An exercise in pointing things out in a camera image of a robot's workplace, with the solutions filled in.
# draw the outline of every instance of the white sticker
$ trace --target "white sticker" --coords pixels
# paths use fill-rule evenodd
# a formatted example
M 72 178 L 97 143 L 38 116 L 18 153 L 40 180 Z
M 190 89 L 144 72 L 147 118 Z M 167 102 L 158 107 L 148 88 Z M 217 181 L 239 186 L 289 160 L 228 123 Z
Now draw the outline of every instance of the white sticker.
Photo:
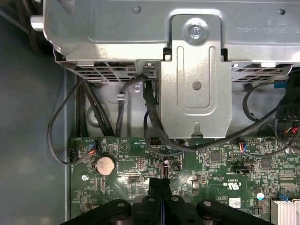
M 229 198 L 229 206 L 233 208 L 240 208 L 240 198 Z

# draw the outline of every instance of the metal bracket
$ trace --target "metal bracket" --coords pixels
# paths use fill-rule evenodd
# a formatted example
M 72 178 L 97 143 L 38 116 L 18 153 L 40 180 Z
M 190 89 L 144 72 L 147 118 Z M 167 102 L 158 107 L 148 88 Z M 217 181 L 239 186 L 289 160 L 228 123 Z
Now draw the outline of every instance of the metal bracket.
M 172 61 L 162 62 L 160 117 L 169 138 L 225 137 L 231 121 L 231 64 L 221 61 L 221 19 L 176 15 Z

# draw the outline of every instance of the cable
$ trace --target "cable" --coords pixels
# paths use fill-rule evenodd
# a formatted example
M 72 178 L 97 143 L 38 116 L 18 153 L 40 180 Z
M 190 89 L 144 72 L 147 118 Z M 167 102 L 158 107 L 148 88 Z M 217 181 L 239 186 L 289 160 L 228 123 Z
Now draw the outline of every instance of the cable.
M 99 124 L 99 127 L 100 127 L 100 129 L 101 129 L 103 135 L 104 135 L 104 136 L 109 136 L 110 133 L 109 133 L 109 131 L 108 131 L 108 129 L 107 129 L 107 126 L 106 126 L 106 124 L 103 122 L 102 117 L 101 117 L 101 114 L 100 114 L 100 112 L 98 111 L 98 108 L 96 107 L 96 105 L 95 105 L 95 103 L 94 103 L 94 101 L 93 101 L 93 98 L 92 98 L 91 95 L 90 95 L 90 92 L 87 90 L 86 82 L 87 82 L 87 81 L 83 81 L 83 85 L 85 85 L 85 86 L 83 87 L 84 92 L 85 92 L 85 95 L 86 95 L 86 97 L 88 98 L 88 100 L 89 100 L 89 102 L 90 102 L 90 106 L 92 107 L 92 110 L 93 110 L 93 112 L 94 112 L 94 114 L 95 114 L 96 120 L 97 120 L 97 122 L 98 122 L 98 124 Z
M 80 77 L 77 76 L 77 83 L 80 81 Z M 76 102 L 75 102 L 75 136 L 80 137 L 80 87 L 76 91 Z
M 85 117 L 85 96 L 84 96 L 84 90 L 83 87 L 80 86 L 78 88 L 79 90 L 79 121 L 80 121 L 80 128 L 81 128 L 81 135 L 82 137 L 88 137 L 88 127 L 86 124 L 86 117 Z
M 119 93 L 125 94 L 125 92 L 127 91 L 127 89 L 130 86 L 135 85 L 140 82 L 144 82 L 148 79 L 149 78 L 144 75 L 138 76 L 138 77 L 128 81 L 126 84 L 124 84 L 124 86 L 121 88 Z M 118 118 L 117 118 L 117 123 L 116 123 L 116 130 L 115 130 L 116 137 L 121 136 L 122 121 L 123 121 L 123 116 L 124 116 L 124 105 L 125 105 L 125 100 L 119 100 L 119 102 L 118 102 Z
M 298 129 L 298 132 L 297 132 L 297 134 L 295 135 L 295 137 L 292 139 L 292 141 L 291 141 L 290 143 L 286 144 L 286 143 L 283 142 L 283 141 L 281 140 L 281 138 L 279 137 L 278 132 L 277 132 L 277 127 L 278 127 L 278 120 L 275 120 L 275 121 L 274 121 L 274 131 L 275 131 L 274 133 L 275 133 L 275 137 L 277 138 L 277 141 L 278 141 L 279 143 L 281 143 L 283 146 L 287 147 L 288 149 L 291 149 L 291 150 L 294 151 L 294 152 L 300 153 L 300 149 L 291 146 L 291 144 L 294 143 L 294 142 L 297 140 L 297 138 L 300 136 L 299 129 Z
M 244 152 L 243 155 L 245 156 L 249 156 L 249 157 L 253 157 L 253 158 L 269 158 L 271 156 L 276 156 L 280 153 L 283 153 L 285 152 L 286 150 L 288 149 L 291 149 L 292 151 L 295 151 L 297 153 L 300 153 L 300 150 L 291 146 L 291 144 L 293 144 L 300 136 L 300 129 L 298 129 L 298 132 L 297 134 L 295 135 L 295 137 L 288 143 L 286 144 L 285 142 L 281 141 L 280 138 L 278 137 L 278 133 L 277 133 L 277 124 L 278 124 L 278 120 L 275 120 L 275 123 L 274 123 L 274 128 L 275 128 L 275 137 L 277 138 L 277 141 L 279 143 L 281 143 L 282 145 L 284 145 L 285 147 L 278 150 L 278 151 L 275 151 L 275 152 L 272 152 L 272 153 L 267 153 L 267 154 L 264 154 L 264 155 L 259 155 L 259 154 L 251 154 L 251 153 L 247 153 L 247 152 Z
M 146 142 L 146 145 L 147 145 L 147 148 L 155 155 L 158 155 L 158 156 L 177 156 L 177 155 L 180 155 L 182 153 L 182 151 L 178 151 L 178 152 L 175 152 L 175 153 L 169 153 L 169 154 L 163 154 L 163 153 L 160 153 L 159 151 L 156 151 L 154 148 L 151 147 L 150 145 L 150 138 L 149 138 L 149 132 L 148 132 L 148 123 L 147 123 L 147 119 L 148 119 L 148 111 L 145 113 L 145 116 L 144 116 L 144 121 L 143 121 L 143 124 L 144 124 L 144 137 L 145 137 L 145 142 Z
M 247 118 L 248 118 L 249 120 L 252 120 L 252 121 L 254 121 L 254 122 L 256 122 L 256 121 L 259 120 L 258 118 L 256 118 L 256 117 L 249 111 L 249 108 L 248 108 L 248 99 L 249 99 L 251 93 L 252 93 L 255 89 L 257 89 L 258 87 L 268 86 L 269 84 L 274 84 L 274 83 L 275 83 L 275 82 L 270 82 L 270 83 L 268 83 L 268 82 L 260 83 L 259 85 L 253 87 L 252 89 L 250 89 L 250 90 L 246 93 L 246 95 L 245 95 L 244 98 L 243 98 L 243 103 L 242 103 L 242 105 L 243 105 L 243 111 L 244 111 L 244 114 L 247 116 Z
M 48 124 L 48 130 L 47 130 L 47 140 L 48 140 L 48 144 L 49 144 L 49 149 L 50 152 L 53 156 L 53 158 L 58 161 L 59 163 L 63 164 L 63 165 L 74 165 L 77 164 L 81 161 L 83 161 L 87 156 L 89 156 L 89 153 L 84 154 L 82 157 L 76 159 L 73 162 L 65 162 L 62 161 L 56 154 L 56 150 L 54 149 L 53 146 L 53 142 L 52 142 L 52 127 L 53 124 L 57 118 L 57 116 L 59 115 L 59 113 L 61 112 L 61 110 L 65 107 L 65 105 L 67 104 L 68 100 L 75 94 L 76 90 L 78 89 L 78 87 L 80 85 L 82 85 L 84 80 L 81 80 L 80 82 L 78 82 L 73 89 L 70 91 L 70 93 L 68 94 L 68 96 L 66 97 L 65 101 L 61 104 L 61 106 L 58 108 L 58 110 L 56 111 L 56 113 L 53 115 L 52 119 L 50 120 L 49 124 Z
M 159 119 L 158 113 L 156 111 L 156 103 L 153 97 L 153 88 L 152 88 L 152 83 L 151 81 L 146 81 L 145 82 L 145 93 L 144 93 L 144 98 L 146 101 L 146 106 L 147 110 L 149 113 L 149 118 L 150 121 L 155 128 L 158 137 L 167 145 L 169 145 L 171 148 L 174 148 L 179 151 L 187 151 L 187 152 L 195 152 L 195 151 L 200 151 L 200 150 L 205 150 L 208 148 L 212 148 L 221 144 L 228 143 L 232 140 L 237 139 L 240 136 L 244 136 L 258 127 L 260 127 L 262 124 L 264 124 L 271 116 L 273 116 L 276 113 L 276 109 L 273 109 L 271 112 L 269 112 L 267 115 L 265 115 L 263 118 L 258 120 L 257 122 L 253 123 L 249 127 L 246 127 L 232 135 L 227 136 L 226 138 L 218 139 L 212 142 L 207 142 L 204 144 L 199 144 L 199 145 L 194 145 L 190 147 L 186 146 L 179 146 L 173 142 L 171 142 L 165 135 L 164 131 L 161 128 L 161 121 Z
M 101 103 L 99 102 L 99 99 L 97 98 L 97 96 L 96 96 L 95 92 L 93 91 L 91 85 L 87 81 L 85 81 L 83 83 L 83 85 L 84 85 L 84 90 L 85 90 L 86 94 L 88 94 L 90 96 L 91 101 L 94 102 L 94 105 L 96 106 L 96 108 L 97 108 L 97 110 L 98 110 L 98 112 L 99 112 L 99 114 L 102 118 L 102 121 L 105 124 L 106 131 L 107 131 L 107 135 L 105 135 L 105 136 L 115 137 L 115 134 L 113 132 L 113 128 L 112 128 L 112 126 L 109 122 L 109 119 L 108 119 L 105 111 L 104 111 L 104 108 L 101 105 Z

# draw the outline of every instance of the chip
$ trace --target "chip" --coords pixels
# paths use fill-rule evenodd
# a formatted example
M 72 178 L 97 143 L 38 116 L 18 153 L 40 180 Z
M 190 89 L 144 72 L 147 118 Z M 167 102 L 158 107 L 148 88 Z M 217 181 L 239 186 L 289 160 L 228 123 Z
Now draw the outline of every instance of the chip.
M 271 164 L 271 158 L 262 158 L 261 168 L 271 168 Z
M 199 188 L 199 181 L 193 180 L 192 181 L 192 189 L 198 189 Z
M 210 153 L 210 161 L 211 162 L 221 162 L 221 152 L 220 151 L 212 151 Z

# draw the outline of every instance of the motherboard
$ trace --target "motherboard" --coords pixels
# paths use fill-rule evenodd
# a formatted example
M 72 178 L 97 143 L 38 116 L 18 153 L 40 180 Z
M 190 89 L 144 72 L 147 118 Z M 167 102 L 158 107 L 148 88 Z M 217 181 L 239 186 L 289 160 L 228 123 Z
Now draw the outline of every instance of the motherboard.
M 265 154 L 282 148 L 272 137 L 243 140 L 247 143 L 243 150 L 249 153 Z M 210 140 L 182 141 L 189 146 Z M 151 139 L 150 144 L 161 153 L 174 152 L 159 139 Z M 70 157 L 80 157 L 91 149 L 93 154 L 71 166 L 71 218 L 113 199 L 133 203 L 137 196 L 148 194 L 150 178 L 169 178 L 172 193 L 192 204 L 204 198 L 216 199 L 267 221 L 271 220 L 275 200 L 300 197 L 297 154 L 252 158 L 243 155 L 238 144 L 228 143 L 162 157 L 150 152 L 142 138 L 104 137 L 73 138 Z

